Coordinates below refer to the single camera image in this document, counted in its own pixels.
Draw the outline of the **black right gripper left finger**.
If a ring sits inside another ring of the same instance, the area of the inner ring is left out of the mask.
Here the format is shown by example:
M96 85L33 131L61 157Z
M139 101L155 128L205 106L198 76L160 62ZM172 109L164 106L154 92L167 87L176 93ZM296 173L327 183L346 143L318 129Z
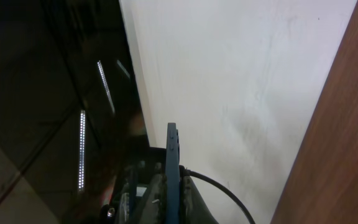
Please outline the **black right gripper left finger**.
M165 223L167 203L167 178L163 174L155 174L146 186L140 200L130 206L129 185L119 197L116 212L116 223L160 224Z

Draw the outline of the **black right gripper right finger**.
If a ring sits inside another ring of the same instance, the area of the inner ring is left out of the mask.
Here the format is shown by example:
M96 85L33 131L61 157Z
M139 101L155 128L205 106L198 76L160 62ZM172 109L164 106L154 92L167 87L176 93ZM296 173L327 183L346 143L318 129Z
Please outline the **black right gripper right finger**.
M190 176L181 182L180 220L182 224L218 224Z

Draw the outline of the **blue smartphone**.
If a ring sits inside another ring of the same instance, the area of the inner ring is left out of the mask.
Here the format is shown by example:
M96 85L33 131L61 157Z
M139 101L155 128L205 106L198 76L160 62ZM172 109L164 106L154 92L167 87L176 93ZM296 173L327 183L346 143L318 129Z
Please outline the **blue smartphone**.
M167 147L165 175L167 176L166 224L180 222L180 169L179 169L178 130L175 123L167 125Z

